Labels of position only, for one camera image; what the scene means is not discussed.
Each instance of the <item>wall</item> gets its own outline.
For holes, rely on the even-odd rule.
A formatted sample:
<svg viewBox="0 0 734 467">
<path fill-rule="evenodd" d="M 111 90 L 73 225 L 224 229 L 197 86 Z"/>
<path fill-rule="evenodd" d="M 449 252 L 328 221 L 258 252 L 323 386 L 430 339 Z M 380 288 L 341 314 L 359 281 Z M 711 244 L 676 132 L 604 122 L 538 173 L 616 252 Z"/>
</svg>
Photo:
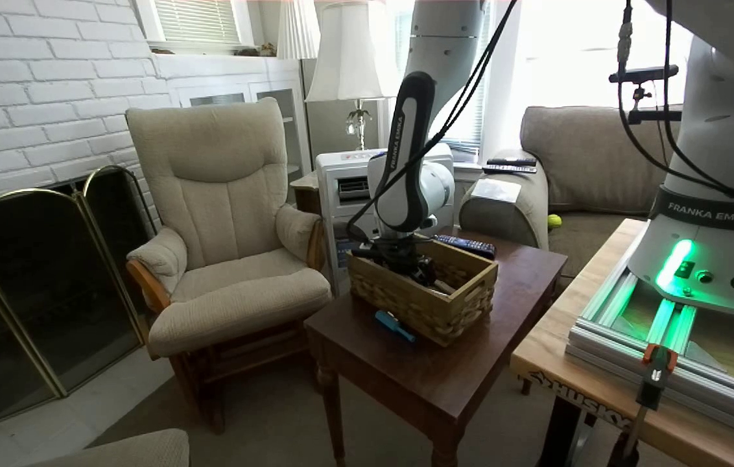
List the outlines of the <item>wall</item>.
<svg viewBox="0 0 734 467">
<path fill-rule="evenodd" d="M 293 77 L 255 58 L 153 58 L 131 0 L 0 0 L 0 192 L 122 164 L 131 106 L 176 106 L 179 86 Z"/>
</svg>

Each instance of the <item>lamp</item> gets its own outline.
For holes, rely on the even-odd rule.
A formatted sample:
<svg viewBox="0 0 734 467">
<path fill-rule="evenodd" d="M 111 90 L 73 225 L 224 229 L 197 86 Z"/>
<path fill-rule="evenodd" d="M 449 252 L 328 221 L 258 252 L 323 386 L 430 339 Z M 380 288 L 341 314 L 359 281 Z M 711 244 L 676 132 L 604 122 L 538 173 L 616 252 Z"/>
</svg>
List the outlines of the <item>lamp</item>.
<svg viewBox="0 0 734 467">
<path fill-rule="evenodd" d="M 277 58 L 306 59 L 320 52 L 320 24 L 314 0 L 284 0 L 277 29 Z"/>
<path fill-rule="evenodd" d="M 351 126 L 367 148 L 364 102 L 390 98 L 398 90 L 392 24 L 384 0 L 341 0 L 323 11 L 323 42 L 306 102 L 347 102 Z"/>
</svg>

